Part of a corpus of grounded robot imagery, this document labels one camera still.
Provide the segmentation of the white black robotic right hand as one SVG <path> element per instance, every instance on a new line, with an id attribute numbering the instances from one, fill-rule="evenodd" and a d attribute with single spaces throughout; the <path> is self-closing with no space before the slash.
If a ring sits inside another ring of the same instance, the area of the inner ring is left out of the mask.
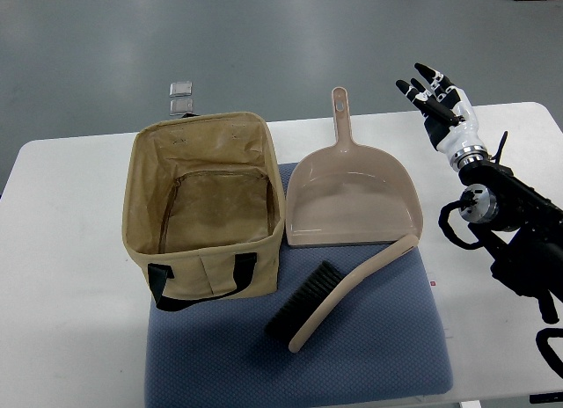
<path id="1" fill-rule="evenodd" d="M 422 84 L 413 78 L 398 80 L 396 86 L 424 118 L 428 138 L 443 153 L 454 171 L 479 160 L 489 153 L 479 138 L 479 121 L 464 90 L 442 72 L 422 63 L 414 68 L 425 79 Z"/>

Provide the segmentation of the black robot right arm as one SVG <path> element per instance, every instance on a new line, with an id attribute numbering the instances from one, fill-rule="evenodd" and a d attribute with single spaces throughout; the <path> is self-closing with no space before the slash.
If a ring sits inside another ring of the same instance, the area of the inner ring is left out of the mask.
<path id="1" fill-rule="evenodd" d="M 562 211 L 488 155 L 466 146 L 450 164 L 465 190 L 439 215 L 442 233 L 465 250 L 484 248 L 493 257 L 492 276 L 519 296 L 537 300 L 547 324 L 536 336 L 548 366 L 562 373 L 562 359 L 550 342 L 562 336 L 555 301 L 562 297 Z"/>

